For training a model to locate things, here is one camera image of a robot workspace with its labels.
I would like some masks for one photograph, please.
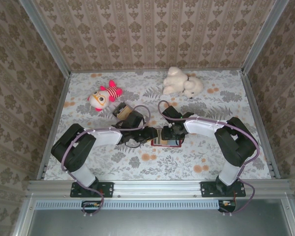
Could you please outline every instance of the floor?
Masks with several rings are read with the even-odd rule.
[[[217,210],[36,210],[29,236],[291,236],[281,200],[253,200],[239,214]]]
[[[163,127],[167,122],[159,115],[157,103],[167,100],[179,112],[218,120],[239,117],[254,137],[258,133],[251,114],[245,90],[238,71],[190,71],[200,78],[205,90],[194,99],[178,94],[162,95],[166,72],[115,72],[72,74],[69,90],[59,122],[56,140],[73,124],[85,128],[109,127],[118,120],[112,110],[120,102],[130,106],[146,105],[150,108],[150,126]],[[123,95],[101,112],[95,111],[87,97],[114,80],[124,91]],[[101,180],[172,180],[215,179],[222,170],[225,159],[215,139],[189,134],[181,148],[153,147],[150,143],[139,148],[125,145],[94,148],[86,164]],[[264,152],[246,166],[243,179],[270,178]],[[70,177],[61,171],[60,163],[51,156],[45,180],[62,180]]]

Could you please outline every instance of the table surface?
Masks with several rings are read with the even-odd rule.
[[[200,78],[205,90],[194,99],[178,94],[163,95],[163,80],[166,72],[113,72],[71,74],[55,142],[74,123],[85,128],[109,127],[118,120],[112,110],[124,101],[130,106],[146,105],[152,117],[150,126],[167,125],[157,110],[160,100],[167,100],[182,114],[195,114],[218,120],[240,118],[260,143],[256,126],[247,101],[238,71],[190,71]],[[108,108],[96,112],[87,97],[100,85],[108,86],[114,80],[123,89],[123,95]],[[144,108],[138,108],[147,115]],[[153,147],[149,143],[139,148],[125,145],[93,148],[86,160],[87,166],[101,180],[173,180],[215,179],[225,163],[225,158],[216,139],[188,134],[182,147]],[[249,163],[241,175],[243,179],[271,178],[264,152]],[[71,177],[60,168],[60,163],[50,157],[45,180],[68,180]]]

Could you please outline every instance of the patterned wallpaper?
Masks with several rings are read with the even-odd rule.
[[[35,179],[64,77],[17,0],[0,0],[0,236]]]
[[[249,78],[282,177],[295,196],[295,0],[290,0]]]
[[[34,0],[71,70],[241,67],[274,0]]]

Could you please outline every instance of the pink and white plush toy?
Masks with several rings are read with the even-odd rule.
[[[88,97],[88,101],[96,111],[100,112],[108,107],[110,102],[114,102],[117,97],[122,95],[122,89],[117,88],[114,81],[109,81],[109,87],[99,87],[100,91],[96,91]]]

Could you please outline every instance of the plush toy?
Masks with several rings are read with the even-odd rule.
[[[122,89],[117,88],[114,81],[109,81],[109,87],[99,87],[100,91],[96,91],[88,97],[88,101],[96,111],[100,112],[108,107],[110,102],[114,102],[117,97],[122,95]]]
[[[187,76],[175,66],[169,68],[167,78],[164,80],[164,86],[163,94],[180,92],[181,95],[188,98],[197,96],[204,89],[201,80],[193,76]]]

